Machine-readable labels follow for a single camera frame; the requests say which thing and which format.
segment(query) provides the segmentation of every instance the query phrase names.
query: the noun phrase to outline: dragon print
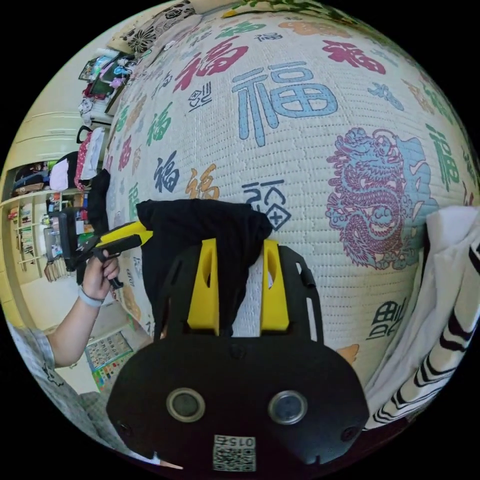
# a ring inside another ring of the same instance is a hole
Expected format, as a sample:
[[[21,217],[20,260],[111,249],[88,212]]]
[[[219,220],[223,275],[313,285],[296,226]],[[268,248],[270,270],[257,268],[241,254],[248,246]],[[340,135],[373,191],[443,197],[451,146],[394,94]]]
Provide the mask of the dragon print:
[[[339,135],[327,159],[335,168],[327,201],[330,227],[355,265],[402,270],[419,261],[425,219],[439,205],[431,197],[430,167],[418,138],[363,128]]]

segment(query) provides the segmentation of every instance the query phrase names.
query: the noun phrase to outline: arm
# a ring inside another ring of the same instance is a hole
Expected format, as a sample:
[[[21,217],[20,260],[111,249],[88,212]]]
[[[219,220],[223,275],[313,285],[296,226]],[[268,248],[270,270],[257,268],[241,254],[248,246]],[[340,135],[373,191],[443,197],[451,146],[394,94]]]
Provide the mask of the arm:
[[[93,257],[85,269],[83,291],[92,299],[104,300],[110,290],[109,280],[118,274],[119,264],[116,258],[102,264]],[[92,307],[77,298],[62,323],[47,336],[56,367],[68,367],[78,362],[87,346],[99,311],[99,307]]]
[[[56,367],[68,367],[78,362],[92,333],[100,308],[77,298],[58,328],[47,336]]]

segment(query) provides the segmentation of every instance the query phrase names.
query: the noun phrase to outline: gray wristband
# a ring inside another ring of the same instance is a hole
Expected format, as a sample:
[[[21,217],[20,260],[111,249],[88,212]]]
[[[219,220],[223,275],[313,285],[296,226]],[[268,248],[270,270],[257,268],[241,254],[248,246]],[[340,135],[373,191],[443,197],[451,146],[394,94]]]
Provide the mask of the gray wristband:
[[[95,298],[90,298],[85,292],[82,286],[80,285],[78,287],[78,297],[82,300],[82,302],[86,303],[90,307],[101,307],[102,303],[104,302],[103,300],[97,300]]]

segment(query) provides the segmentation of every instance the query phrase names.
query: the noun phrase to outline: drawer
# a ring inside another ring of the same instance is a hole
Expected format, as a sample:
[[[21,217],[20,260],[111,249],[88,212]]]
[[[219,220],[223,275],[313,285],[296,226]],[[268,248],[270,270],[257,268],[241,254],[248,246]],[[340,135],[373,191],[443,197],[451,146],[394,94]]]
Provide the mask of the drawer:
[[[52,135],[15,143],[8,152],[4,168],[11,170],[30,163],[60,160],[64,155],[78,151],[80,145],[76,140],[77,137],[73,136]]]
[[[15,142],[51,136],[76,138],[82,124],[82,118],[78,112],[54,112],[35,115],[21,124],[16,134]]]
[[[12,291],[10,290],[9,279],[6,271],[0,271],[0,301],[8,302],[12,300]]]
[[[20,318],[19,311],[13,300],[2,301],[1,307],[3,308],[3,313],[8,322],[10,322],[14,327],[23,327],[24,323]]]

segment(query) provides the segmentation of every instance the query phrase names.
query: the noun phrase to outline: pillow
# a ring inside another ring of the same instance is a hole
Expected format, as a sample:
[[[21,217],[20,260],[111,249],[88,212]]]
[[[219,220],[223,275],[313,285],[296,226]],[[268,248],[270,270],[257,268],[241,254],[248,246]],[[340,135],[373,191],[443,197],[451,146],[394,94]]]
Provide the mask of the pillow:
[[[146,52],[163,33],[195,14],[189,0],[177,3],[128,32],[123,39],[135,53]]]
[[[122,27],[121,30],[117,31],[106,45],[111,49],[118,50],[119,52],[132,54],[133,51],[124,38],[128,35],[131,35],[140,25],[148,22],[164,10],[166,10],[166,6],[164,3],[161,3],[160,5],[152,6],[137,13],[136,15],[131,16],[129,19],[130,21],[124,27]]]

